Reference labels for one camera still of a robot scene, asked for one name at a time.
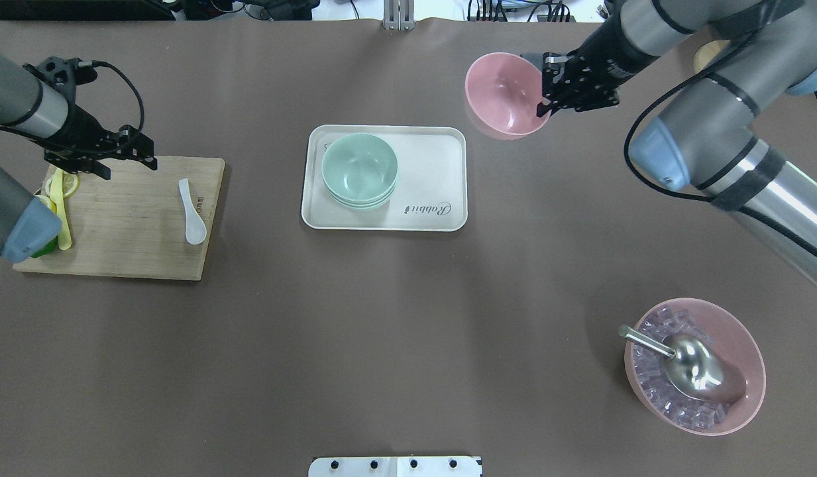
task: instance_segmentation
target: wooden cutting board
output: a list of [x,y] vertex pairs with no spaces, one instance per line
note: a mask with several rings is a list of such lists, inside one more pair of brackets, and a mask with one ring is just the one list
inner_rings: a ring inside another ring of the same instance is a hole
[[[199,280],[211,239],[217,197],[223,182],[222,159],[158,156],[151,171],[135,161],[106,160],[111,180],[80,175],[66,199],[72,248],[14,265],[20,272],[99,277]],[[51,166],[45,179],[54,173]],[[190,194],[208,236],[199,245],[184,239],[184,206],[178,181],[190,181]]]

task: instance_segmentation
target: brown table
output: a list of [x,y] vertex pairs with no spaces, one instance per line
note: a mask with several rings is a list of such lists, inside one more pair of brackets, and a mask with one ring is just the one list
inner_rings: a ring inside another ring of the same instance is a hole
[[[593,25],[421,21],[0,23],[18,62],[107,60],[135,82],[157,154],[227,161],[199,283],[18,274],[0,260],[0,475],[302,476],[315,456],[483,456],[486,475],[817,475],[817,290],[713,207],[626,171],[633,118],[690,75],[691,40],[517,142],[466,118],[485,52],[567,51]],[[135,101],[103,73],[79,103]],[[449,126],[468,140],[456,233],[332,232],[300,219],[321,124]],[[817,180],[817,102],[756,124]],[[42,152],[0,135],[27,187]],[[692,296],[744,322],[768,392],[702,438],[632,394],[621,323]]]

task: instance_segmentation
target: light blue cap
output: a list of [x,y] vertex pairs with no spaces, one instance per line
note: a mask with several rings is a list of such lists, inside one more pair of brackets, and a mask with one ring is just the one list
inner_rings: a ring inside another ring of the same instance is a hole
[[22,262],[44,248],[60,232],[60,219],[38,198],[33,198],[5,241],[2,256]]
[[803,94],[814,93],[815,91],[817,91],[817,70],[814,70],[811,75],[806,76],[806,79],[788,88],[786,93],[793,94],[794,96],[802,96]]
[[674,192],[690,184],[688,166],[671,130],[656,118],[629,146],[629,157],[648,176]]

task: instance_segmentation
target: silver scoop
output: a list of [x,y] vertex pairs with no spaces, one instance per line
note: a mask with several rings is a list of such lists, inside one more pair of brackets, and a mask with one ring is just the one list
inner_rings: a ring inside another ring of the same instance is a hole
[[747,392],[747,380],[738,368],[721,359],[696,336],[676,333],[659,343],[627,325],[620,336],[665,357],[665,374],[685,396],[700,401],[732,404]]

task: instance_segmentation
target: green bowl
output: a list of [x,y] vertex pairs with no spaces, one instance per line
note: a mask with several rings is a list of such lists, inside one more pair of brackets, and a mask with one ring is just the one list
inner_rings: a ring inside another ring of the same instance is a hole
[[394,149],[377,136],[363,132],[333,142],[321,164],[329,193],[354,209],[384,203],[396,188],[398,170]]

